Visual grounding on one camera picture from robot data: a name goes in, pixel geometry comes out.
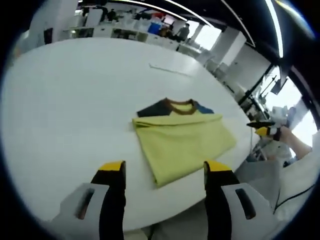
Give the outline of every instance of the black cable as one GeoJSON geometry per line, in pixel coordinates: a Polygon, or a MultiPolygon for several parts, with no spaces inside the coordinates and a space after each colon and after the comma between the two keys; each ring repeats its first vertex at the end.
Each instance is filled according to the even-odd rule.
{"type": "Polygon", "coordinates": [[[287,201],[289,201],[289,200],[291,200],[291,199],[294,199],[294,198],[296,198],[296,197],[298,197],[298,196],[306,193],[306,192],[309,191],[311,188],[313,188],[315,185],[316,185],[316,184],[313,184],[313,185],[312,185],[311,187],[309,187],[308,189],[306,189],[306,190],[304,190],[304,191],[302,191],[302,192],[300,192],[300,193],[298,193],[298,194],[296,194],[296,195],[294,195],[294,196],[288,197],[286,200],[284,200],[282,203],[280,203],[278,206],[276,206],[276,207],[274,208],[274,212],[273,212],[273,213],[275,213],[276,210],[277,210],[282,204],[284,204],[284,203],[286,203],[287,201]]]}

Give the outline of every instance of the white table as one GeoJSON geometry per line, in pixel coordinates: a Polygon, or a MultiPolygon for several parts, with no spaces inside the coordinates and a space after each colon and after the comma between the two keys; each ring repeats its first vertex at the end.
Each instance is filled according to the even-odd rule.
{"type": "Polygon", "coordinates": [[[181,53],[124,39],[85,38],[18,58],[3,84],[1,137],[8,171],[26,206],[52,219],[68,194],[115,160],[127,164],[124,230],[163,221],[202,200],[203,170],[156,189],[133,130],[136,112],[165,97],[192,98],[223,114],[237,145],[217,160],[233,170],[259,139],[224,87],[181,53]],[[151,68],[154,61],[186,75],[151,68]]]}

